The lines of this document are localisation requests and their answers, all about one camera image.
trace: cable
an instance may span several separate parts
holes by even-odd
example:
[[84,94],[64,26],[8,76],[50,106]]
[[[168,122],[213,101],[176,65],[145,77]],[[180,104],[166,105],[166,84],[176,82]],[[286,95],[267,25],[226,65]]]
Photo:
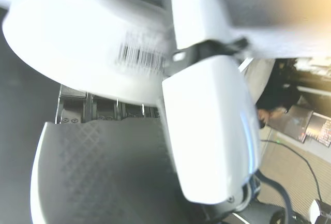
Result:
[[283,197],[284,202],[285,202],[285,224],[291,224],[293,222],[293,210],[292,210],[292,206],[291,206],[290,197],[289,197],[288,193],[286,192],[286,190],[283,188],[283,186],[281,186],[276,181],[271,180],[270,178],[263,175],[260,170],[257,170],[255,175],[262,182],[270,185],[271,187],[273,187],[275,190],[277,190],[281,194],[281,196]]
[[276,142],[276,141],[272,141],[272,140],[261,140],[261,141],[262,141],[262,142],[269,142],[269,143],[275,143],[275,144],[278,144],[278,145],[282,145],[282,146],[286,147],[287,149],[289,149],[290,151],[292,151],[293,153],[295,153],[295,154],[296,154],[297,156],[299,156],[301,159],[303,159],[303,160],[306,162],[306,164],[308,165],[308,167],[309,167],[309,169],[310,169],[310,171],[311,171],[312,176],[314,177],[314,180],[315,180],[315,183],[316,183],[316,188],[317,188],[317,193],[318,193],[318,195],[319,195],[320,201],[323,202],[323,201],[322,201],[322,197],[321,197],[321,193],[320,193],[319,182],[317,181],[317,178],[316,178],[316,176],[315,176],[315,173],[314,173],[314,171],[313,171],[312,167],[310,166],[310,163],[308,162],[307,159],[305,159],[301,154],[299,154],[299,153],[296,152],[294,149],[290,148],[288,145],[285,145],[285,144],[283,144],[283,143]]

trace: barcode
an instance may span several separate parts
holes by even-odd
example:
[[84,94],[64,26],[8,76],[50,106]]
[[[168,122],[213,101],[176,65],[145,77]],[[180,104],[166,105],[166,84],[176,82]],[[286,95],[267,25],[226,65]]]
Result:
[[164,72],[166,56],[157,51],[121,44],[117,62],[129,67],[147,68],[155,72]]

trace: gray textured pad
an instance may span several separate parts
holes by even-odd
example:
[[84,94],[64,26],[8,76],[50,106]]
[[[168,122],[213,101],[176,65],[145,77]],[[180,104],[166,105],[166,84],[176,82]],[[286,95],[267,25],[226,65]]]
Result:
[[47,224],[188,223],[157,119],[47,123],[40,142],[38,192]]

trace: person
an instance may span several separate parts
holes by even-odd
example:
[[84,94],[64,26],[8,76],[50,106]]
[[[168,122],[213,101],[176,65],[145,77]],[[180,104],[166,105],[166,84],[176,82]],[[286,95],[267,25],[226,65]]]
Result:
[[286,114],[291,106],[301,97],[295,85],[285,87],[281,84],[268,82],[264,92],[256,103],[260,128],[263,128],[270,119],[276,119]]

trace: floor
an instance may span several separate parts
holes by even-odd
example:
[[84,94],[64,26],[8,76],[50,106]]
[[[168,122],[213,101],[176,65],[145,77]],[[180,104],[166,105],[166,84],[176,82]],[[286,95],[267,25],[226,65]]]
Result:
[[[0,23],[6,11],[0,9]],[[0,224],[31,223],[30,176],[43,125],[54,122],[59,84],[21,61],[0,32]]]

